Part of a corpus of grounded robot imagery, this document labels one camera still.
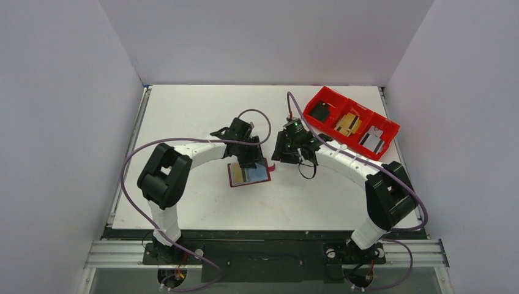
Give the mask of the red leather card holder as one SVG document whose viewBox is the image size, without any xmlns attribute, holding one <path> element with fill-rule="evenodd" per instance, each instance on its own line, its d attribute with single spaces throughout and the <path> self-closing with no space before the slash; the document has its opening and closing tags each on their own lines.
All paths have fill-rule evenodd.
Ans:
<svg viewBox="0 0 519 294">
<path fill-rule="evenodd" d="M 227 165 L 228 177 L 230 187 L 240 187 L 240 186 L 248 186 L 251 184 L 265 183 L 271 180 L 271 173 L 276 169 L 276 165 L 273 162 L 270 162 L 267 159 L 264 159 L 263 163 L 256 163 L 255 168 L 244 168 L 247 170 L 248 181 L 246 184 L 240 186 L 233 186 L 230 178 L 230 164 L 234 164 L 238 162 L 229 163 Z"/>
</svg>

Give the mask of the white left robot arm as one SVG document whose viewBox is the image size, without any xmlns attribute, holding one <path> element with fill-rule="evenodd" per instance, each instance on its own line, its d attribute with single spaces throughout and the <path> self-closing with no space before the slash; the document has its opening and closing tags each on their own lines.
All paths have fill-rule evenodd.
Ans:
<svg viewBox="0 0 519 294">
<path fill-rule="evenodd" d="M 213 160 L 235 157 L 238 183 L 269 179 L 267 160 L 253 125 L 234 118 L 228 127 L 210 133 L 205 140 L 187 140 L 184 145 L 159 143 L 137 180 L 151 209 L 154 242 L 174 247 L 181 238 L 176 205 L 181 199 L 190 171 Z"/>
</svg>

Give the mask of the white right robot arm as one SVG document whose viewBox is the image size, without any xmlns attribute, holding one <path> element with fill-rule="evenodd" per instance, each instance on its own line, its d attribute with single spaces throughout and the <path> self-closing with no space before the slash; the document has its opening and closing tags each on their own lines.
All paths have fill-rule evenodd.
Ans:
<svg viewBox="0 0 519 294">
<path fill-rule="evenodd" d="M 328 168 L 365 191 L 367 219 L 351 235 L 351 242 L 367 250 L 392 231 L 417 202 L 402 164 L 384 164 L 354 154 L 325 134 L 314 135 L 299 118 L 288 118 L 277 134 L 273 161 Z"/>
</svg>

